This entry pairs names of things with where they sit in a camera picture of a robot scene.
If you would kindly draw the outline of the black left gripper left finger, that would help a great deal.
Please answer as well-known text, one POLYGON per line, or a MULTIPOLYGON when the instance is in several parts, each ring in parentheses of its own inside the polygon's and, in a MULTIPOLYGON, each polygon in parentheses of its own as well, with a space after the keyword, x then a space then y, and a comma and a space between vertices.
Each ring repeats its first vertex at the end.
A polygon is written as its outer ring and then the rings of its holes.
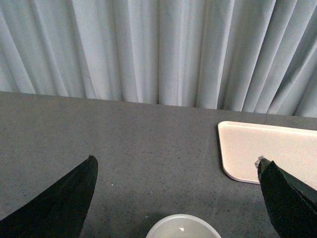
POLYGON ((0 222, 2 238, 77 238, 94 195, 98 161, 85 161, 0 222))

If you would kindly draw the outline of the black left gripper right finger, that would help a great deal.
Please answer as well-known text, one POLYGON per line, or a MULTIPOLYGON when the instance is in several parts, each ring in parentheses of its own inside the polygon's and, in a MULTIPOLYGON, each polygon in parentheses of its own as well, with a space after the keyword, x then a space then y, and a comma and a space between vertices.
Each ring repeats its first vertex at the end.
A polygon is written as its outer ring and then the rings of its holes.
POLYGON ((317 236, 317 191, 263 156, 255 162, 270 222, 281 238, 317 236))

